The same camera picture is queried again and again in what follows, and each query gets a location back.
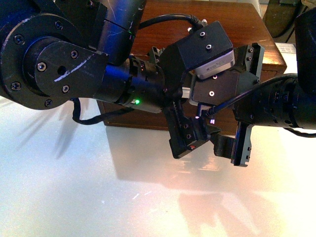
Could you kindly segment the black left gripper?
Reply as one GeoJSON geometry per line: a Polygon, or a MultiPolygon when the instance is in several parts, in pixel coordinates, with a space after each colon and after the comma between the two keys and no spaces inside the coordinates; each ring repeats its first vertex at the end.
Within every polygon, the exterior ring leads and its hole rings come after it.
{"type": "Polygon", "coordinates": [[[169,144],[173,157],[182,158],[208,141],[214,145],[215,156],[231,156],[235,138],[218,134],[222,129],[210,125],[203,117],[188,118],[184,114],[182,86],[189,70],[183,64],[178,48],[175,45],[162,49],[152,47],[148,55],[164,73],[165,99],[162,113],[170,134],[169,144]]]}

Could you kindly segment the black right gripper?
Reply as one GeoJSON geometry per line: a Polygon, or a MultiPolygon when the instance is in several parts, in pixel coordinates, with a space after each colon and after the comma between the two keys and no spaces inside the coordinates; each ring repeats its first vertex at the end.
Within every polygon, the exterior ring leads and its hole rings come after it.
{"type": "Polygon", "coordinates": [[[236,141],[229,158],[234,166],[246,167],[250,159],[250,135],[254,123],[254,113],[251,109],[251,97],[259,86],[264,48],[257,43],[245,45],[234,49],[235,64],[224,71],[239,73],[237,94],[219,105],[197,105],[198,116],[209,119],[209,124],[214,126],[215,115],[225,109],[231,108],[237,121],[235,134],[236,141]]]}

